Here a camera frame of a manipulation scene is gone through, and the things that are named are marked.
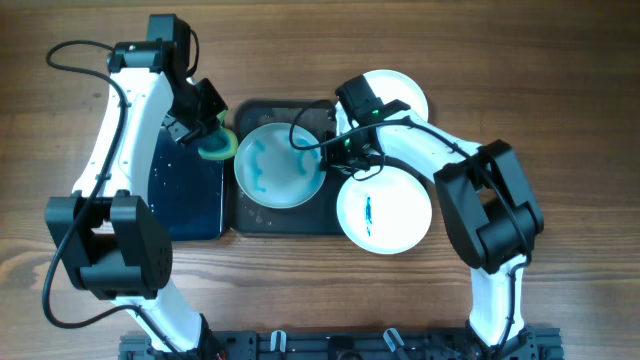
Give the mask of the yellow green sponge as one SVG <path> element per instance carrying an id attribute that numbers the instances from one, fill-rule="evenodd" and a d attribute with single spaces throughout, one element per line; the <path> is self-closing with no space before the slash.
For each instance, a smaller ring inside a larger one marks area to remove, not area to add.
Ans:
<path id="1" fill-rule="evenodd" d="M 198 154 L 204 160 L 224 161 L 233 158 L 239 147 L 237 135 L 224 126 L 227 110 L 217 115 L 220 127 L 211 133 L 204 144 L 198 147 Z"/>

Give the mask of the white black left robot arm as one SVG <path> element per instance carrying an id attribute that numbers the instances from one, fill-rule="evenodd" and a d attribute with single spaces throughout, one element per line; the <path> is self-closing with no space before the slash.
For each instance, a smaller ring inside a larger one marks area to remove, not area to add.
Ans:
<path id="1" fill-rule="evenodd" d="M 152 352 L 166 359 L 222 359 L 206 318 L 171 278 L 172 240 L 148 204 L 158 134 L 207 161 L 233 157 L 227 105 L 206 79 L 195 80 L 199 40 L 174 14 L 153 14 L 146 38 L 108 48 L 101 79 L 109 100 L 90 159 L 66 197 L 53 197 L 45 221 L 56 250 L 48 268 L 130 314 Z"/>

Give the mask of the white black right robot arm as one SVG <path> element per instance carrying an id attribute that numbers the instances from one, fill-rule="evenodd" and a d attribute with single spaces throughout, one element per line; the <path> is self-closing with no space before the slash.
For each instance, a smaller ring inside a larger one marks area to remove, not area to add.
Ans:
<path id="1" fill-rule="evenodd" d="M 337 200 L 344 233 L 394 254 L 416 245 L 438 204 L 454 251 L 469 267 L 469 327 L 488 354 L 524 330 L 521 287 L 544 218 L 514 149 L 437 128 L 417 83 L 392 70 L 356 76 L 336 90 L 329 163 L 347 175 Z"/>

